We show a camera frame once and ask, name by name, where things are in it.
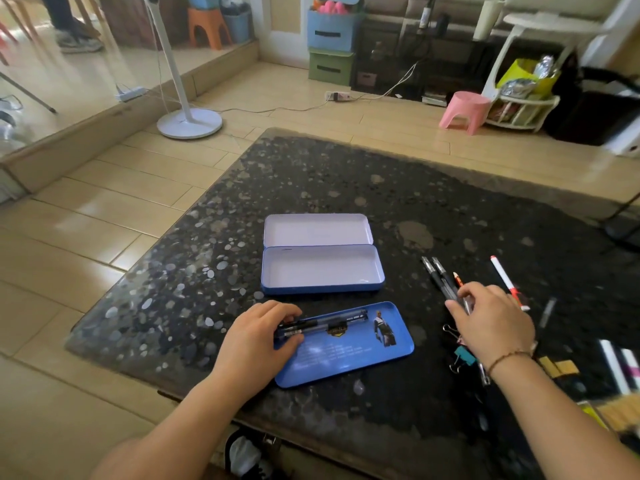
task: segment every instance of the hand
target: hand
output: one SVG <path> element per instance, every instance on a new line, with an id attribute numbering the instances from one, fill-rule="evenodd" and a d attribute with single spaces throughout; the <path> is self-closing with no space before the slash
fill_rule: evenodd
<path id="1" fill-rule="evenodd" d="M 206 379 L 224 388 L 240 408 L 261 391 L 284 367 L 304 341 L 300 333 L 273 348 L 273 334 L 281 322 L 292 322 L 302 310 L 274 300 L 256 303 L 236 318 L 227 332 L 211 375 Z"/>
<path id="2" fill-rule="evenodd" d="M 485 287 L 477 282 L 462 286 L 458 296 L 475 300 L 473 313 L 467 315 L 457 301 L 447 300 L 445 304 L 469 349 L 486 368 L 510 352 L 530 352 L 536 331 L 531 317 L 514 297 L 498 286 Z"/>

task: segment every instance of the storage box handle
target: storage box handle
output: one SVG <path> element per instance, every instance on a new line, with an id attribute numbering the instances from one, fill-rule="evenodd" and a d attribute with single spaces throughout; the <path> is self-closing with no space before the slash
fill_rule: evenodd
<path id="1" fill-rule="evenodd" d="M 340 37 L 340 32 L 323 32 L 322 30 L 316 30 L 316 35 L 320 37 Z"/>
<path id="2" fill-rule="evenodd" d="M 336 69 L 335 67 L 327 67 L 327 66 L 316 66 L 318 70 L 323 70 L 325 72 L 338 72 L 340 74 L 341 69 Z"/>

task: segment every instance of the blue bin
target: blue bin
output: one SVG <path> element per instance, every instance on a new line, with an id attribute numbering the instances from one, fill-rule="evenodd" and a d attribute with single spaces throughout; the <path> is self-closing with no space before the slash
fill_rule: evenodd
<path id="1" fill-rule="evenodd" d="M 220 0 L 189 0 L 189 5 L 196 10 L 215 10 L 220 8 Z"/>
<path id="2" fill-rule="evenodd" d="M 319 13 L 309 10 L 307 17 L 307 45 L 313 48 L 353 52 L 356 49 L 358 28 L 364 20 L 364 0 L 333 0 L 353 6 L 347 15 Z"/>
<path id="3" fill-rule="evenodd" d="M 231 34 L 233 43 L 246 42 L 251 38 L 251 12 L 240 15 L 222 15 Z"/>

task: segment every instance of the bracelet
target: bracelet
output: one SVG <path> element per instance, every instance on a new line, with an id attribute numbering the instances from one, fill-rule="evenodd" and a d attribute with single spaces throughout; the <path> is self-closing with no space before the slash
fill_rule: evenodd
<path id="1" fill-rule="evenodd" d="M 504 359 L 508 358 L 508 357 L 512 357 L 514 355 L 526 355 L 527 357 L 531 357 L 531 354 L 529 354 L 529 352 L 524 352 L 524 350 L 514 350 L 513 352 L 509 352 L 508 354 L 502 355 L 500 357 L 498 357 L 492 364 L 491 367 L 489 367 L 489 369 L 486 371 L 486 375 L 488 375 L 489 377 L 491 377 L 491 373 L 493 371 L 493 369 L 495 368 L 496 365 L 498 365 L 500 362 L 502 362 Z"/>

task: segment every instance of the black stone table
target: black stone table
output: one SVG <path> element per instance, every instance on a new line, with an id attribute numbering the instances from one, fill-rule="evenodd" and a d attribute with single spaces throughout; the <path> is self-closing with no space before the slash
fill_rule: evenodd
<path id="1" fill-rule="evenodd" d="M 361 212 L 387 277 L 376 293 L 292 296 L 307 316 L 389 300 L 415 352 L 290 390 L 270 385 L 238 420 L 372 475 L 498 478 L 535 465 L 469 414 L 477 370 L 453 375 L 444 299 L 420 256 L 499 283 L 500 257 L 537 320 L 559 298 L 543 352 L 572 359 L 581 394 L 615 392 L 596 339 L 640 344 L 639 265 L 593 226 L 607 201 L 268 130 L 84 316 L 72 352 L 177 397 L 211 370 L 225 332 L 260 291 L 264 219 Z"/>

